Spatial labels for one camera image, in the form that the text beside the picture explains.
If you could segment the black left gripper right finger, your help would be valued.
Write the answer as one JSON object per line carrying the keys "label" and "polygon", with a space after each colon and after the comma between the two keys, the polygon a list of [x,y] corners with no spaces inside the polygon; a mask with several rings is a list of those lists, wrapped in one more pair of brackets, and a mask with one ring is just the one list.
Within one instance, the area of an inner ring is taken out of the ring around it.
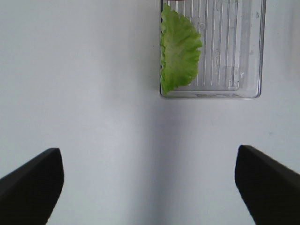
{"label": "black left gripper right finger", "polygon": [[234,179],[257,225],[300,223],[300,175],[250,145],[238,148]]}

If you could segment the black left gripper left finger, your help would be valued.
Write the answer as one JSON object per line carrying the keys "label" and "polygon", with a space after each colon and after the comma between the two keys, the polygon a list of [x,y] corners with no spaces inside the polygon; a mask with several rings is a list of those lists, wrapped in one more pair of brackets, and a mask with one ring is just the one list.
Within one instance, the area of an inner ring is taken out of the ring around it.
{"label": "black left gripper left finger", "polygon": [[63,185],[60,149],[43,151],[0,179],[0,223],[45,225]]}

